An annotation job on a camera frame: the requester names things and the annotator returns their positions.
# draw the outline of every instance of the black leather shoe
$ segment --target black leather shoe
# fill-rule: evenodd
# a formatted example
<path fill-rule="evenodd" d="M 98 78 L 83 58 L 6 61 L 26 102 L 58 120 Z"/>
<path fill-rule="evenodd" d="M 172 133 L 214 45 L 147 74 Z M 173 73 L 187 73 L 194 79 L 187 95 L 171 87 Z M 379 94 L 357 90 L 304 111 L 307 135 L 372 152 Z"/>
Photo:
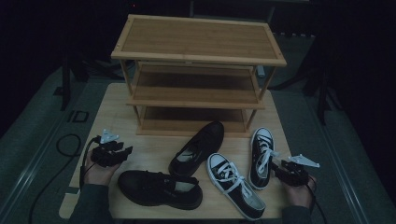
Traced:
<path fill-rule="evenodd" d="M 213 121 L 202 128 L 172 159 L 169 174 L 192 176 L 210 154 L 219 151 L 224 138 L 224 126 Z"/>
<path fill-rule="evenodd" d="M 196 178 L 149 171 L 125 171 L 119 177 L 119 187 L 129 200 L 143 206 L 166 204 L 192 210 L 203 198 Z"/>

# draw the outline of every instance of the shoe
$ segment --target shoe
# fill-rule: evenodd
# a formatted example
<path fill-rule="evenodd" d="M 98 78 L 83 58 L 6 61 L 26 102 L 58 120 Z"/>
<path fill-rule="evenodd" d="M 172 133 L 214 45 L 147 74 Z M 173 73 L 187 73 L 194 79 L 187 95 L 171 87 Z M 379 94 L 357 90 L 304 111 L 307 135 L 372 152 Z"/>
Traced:
<path fill-rule="evenodd" d="M 206 124 L 171 160 L 171 175 L 192 176 L 210 154 L 218 152 L 224 138 L 224 126 L 219 121 Z"/>
<path fill-rule="evenodd" d="M 251 166 L 248 182 L 254 189 L 264 189 L 270 180 L 271 162 L 275 152 L 275 144 L 270 131 L 259 128 L 250 140 Z"/>
<path fill-rule="evenodd" d="M 129 200 L 143 206 L 165 204 L 192 210 L 201 204 L 203 198 L 198 180 L 194 177 L 133 170 L 123 172 L 118 183 Z"/>
<path fill-rule="evenodd" d="M 235 165 L 219 153 L 209 156 L 206 168 L 212 183 L 225 194 L 239 212 L 249 221 L 262 217 L 265 203 L 253 191 Z"/>

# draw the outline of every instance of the shoe rack leg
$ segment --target shoe rack leg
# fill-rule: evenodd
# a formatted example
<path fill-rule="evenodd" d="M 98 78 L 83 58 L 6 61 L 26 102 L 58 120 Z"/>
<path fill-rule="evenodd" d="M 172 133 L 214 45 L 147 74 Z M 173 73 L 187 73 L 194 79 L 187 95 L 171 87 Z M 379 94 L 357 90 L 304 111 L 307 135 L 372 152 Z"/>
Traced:
<path fill-rule="evenodd" d="M 136 114 L 137 124 L 142 126 L 142 122 L 140 121 L 139 111 L 137 110 L 137 106 L 134 105 L 134 113 Z"/>
<path fill-rule="evenodd" d="M 254 116 L 256 116 L 256 112 L 256 109 L 251 112 L 250 118 L 247 121 L 247 130 L 250 129 L 251 122 L 253 122 Z"/>
<path fill-rule="evenodd" d="M 251 75 L 256 76 L 258 65 L 253 66 L 253 70 L 251 71 Z"/>
<path fill-rule="evenodd" d="M 275 71 L 276 71 L 276 67 L 272 67 L 270 74 L 268 74 L 268 77 L 265 79 L 264 85 L 262 86 L 262 90 L 260 91 L 260 95 L 259 95 L 260 100 L 262 100 L 262 97 L 264 96 L 265 91 L 267 90 L 268 85 L 270 84 Z"/>
<path fill-rule="evenodd" d="M 125 60 L 120 60 L 120 64 L 126 85 L 128 87 L 129 95 L 132 95 L 133 92 L 132 92 L 131 80 L 129 79 L 128 68 L 126 66 Z"/>

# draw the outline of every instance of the white shoelace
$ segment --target white shoelace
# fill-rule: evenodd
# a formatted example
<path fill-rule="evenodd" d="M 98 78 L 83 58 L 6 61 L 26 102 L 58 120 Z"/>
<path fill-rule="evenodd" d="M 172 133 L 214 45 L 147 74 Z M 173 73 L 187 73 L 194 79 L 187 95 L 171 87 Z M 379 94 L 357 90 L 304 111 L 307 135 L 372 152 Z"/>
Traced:
<path fill-rule="evenodd" d="M 260 143 L 260 151 L 263 153 L 265 150 L 264 155 L 262 156 L 262 164 L 260 164 L 259 168 L 257 169 L 257 172 L 259 174 L 264 173 L 265 171 L 265 166 L 267 165 L 268 161 L 270 160 L 270 157 L 277 157 L 280 153 L 273 151 L 271 148 L 269 148 L 269 145 L 266 140 L 268 140 L 268 137 L 259 135 L 259 143 Z"/>
<path fill-rule="evenodd" d="M 218 169 L 218 174 L 221 172 L 224 173 L 224 178 L 223 179 L 218 179 L 220 182 L 227 182 L 227 181 L 232 181 L 233 185 L 223 191 L 224 194 L 227 194 L 231 192 L 233 189 L 241 185 L 242 187 L 242 193 L 246 198 L 249 198 L 252 195 L 252 192 L 248 187 L 245 185 L 245 178 L 242 177 L 239 173 L 238 170 L 236 169 L 235 165 L 233 162 L 226 162 L 220 168 Z"/>

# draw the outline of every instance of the cable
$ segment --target cable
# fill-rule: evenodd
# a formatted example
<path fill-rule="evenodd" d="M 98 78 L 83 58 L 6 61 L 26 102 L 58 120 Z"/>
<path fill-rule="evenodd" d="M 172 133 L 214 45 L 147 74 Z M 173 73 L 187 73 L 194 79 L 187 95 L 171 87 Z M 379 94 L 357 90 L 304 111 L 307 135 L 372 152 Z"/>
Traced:
<path fill-rule="evenodd" d="M 311 180 L 314 181 L 314 185 L 315 185 L 314 190 L 312 190 L 312 189 L 308 186 L 308 184 L 306 184 L 306 187 L 308 188 L 309 193 L 310 193 L 311 196 L 312 196 L 312 200 L 313 200 L 314 204 L 317 206 L 317 208 L 318 208 L 320 214 L 321 214 L 322 217 L 323 217 L 323 222 L 324 222 L 325 224 L 327 224 L 327 218 L 326 218 L 326 216 L 324 215 L 324 212 L 323 212 L 322 208 L 320 207 L 320 205 L 319 205 L 319 203 L 318 203 L 318 201 L 317 201 L 317 197 L 316 197 L 315 192 L 314 192 L 314 191 L 316 190 L 317 182 L 314 180 L 314 178 L 312 178 L 312 176 L 309 176 L 309 178 L 311 178 Z"/>
<path fill-rule="evenodd" d="M 84 176 L 88 173 L 88 171 L 91 170 L 91 168 L 96 165 L 96 163 L 92 164 L 90 167 L 88 167 L 88 169 L 85 171 Z"/>
<path fill-rule="evenodd" d="M 59 148 L 59 144 L 60 144 L 60 142 L 63 140 L 63 139 L 65 139 L 66 137 L 68 137 L 68 136 L 74 136 L 74 137 L 76 137 L 77 138 L 77 140 L 78 140 L 78 147 L 76 148 L 76 151 L 72 154 L 72 155 L 69 155 L 69 154 L 66 154 L 66 153 L 63 153 L 61 150 L 60 150 L 60 148 Z M 58 141 L 56 142 L 56 149 L 58 150 L 58 152 L 59 153 L 61 153 L 62 155 L 64 155 L 64 156 L 66 156 L 66 157 L 69 157 L 70 159 L 67 161 L 67 163 L 64 165 L 64 167 L 62 167 L 61 168 L 61 170 L 59 170 L 58 171 L 58 173 L 56 174 L 56 175 L 54 175 L 53 177 L 52 177 L 52 179 L 44 186 L 44 188 L 42 189 L 42 190 L 40 190 L 40 192 L 35 196 L 35 200 L 33 201 L 33 203 L 32 203 L 32 205 L 31 205 L 31 207 L 30 207 L 30 210 L 29 210 L 29 220 L 28 220 L 28 223 L 29 224 L 32 224 L 33 223 L 33 212 L 34 212 L 34 210 L 35 210 L 35 205 L 36 205 L 36 203 L 38 202 L 38 199 L 41 197 L 41 195 L 44 193 L 44 191 L 47 189 L 47 187 L 52 183 L 52 181 L 70 164 L 70 162 L 75 158 L 75 157 L 78 157 L 80 154 L 78 153 L 79 152 L 79 148 L 81 147 L 81 139 L 78 137 L 78 135 L 76 135 L 76 134 L 73 134 L 73 133 L 70 133 L 70 134 L 67 134 L 67 135 L 64 135 L 64 136 L 62 136 L 60 139 L 58 139 Z"/>
<path fill-rule="evenodd" d="M 96 164 L 96 163 L 94 163 L 87 171 L 85 171 L 85 161 L 87 160 L 88 150 L 90 149 L 91 144 L 92 144 L 93 142 L 99 144 L 99 143 L 100 143 L 100 139 L 101 139 L 101 136 L 97 135 L 96 137 L 94 137 L 93 139 L 91 139 L 90 142 L 89 142 L 89 143 L 87 144 L 87 146 L 85 147 L 84 156 L 83 156 L 83 158 L 82 158 L 82 163 L 81 163 L 81 166 L 79 167 L 79 188 L 80 188 L 80 189 L 82 189 L 82 186 L 84 186 L 84 177 L 85 177 L 85 174 L 87 174 L 87 171 L 88 171 L 89 169 L 91 169 L 91 168 L 93 167 L 93 165 Z"/>

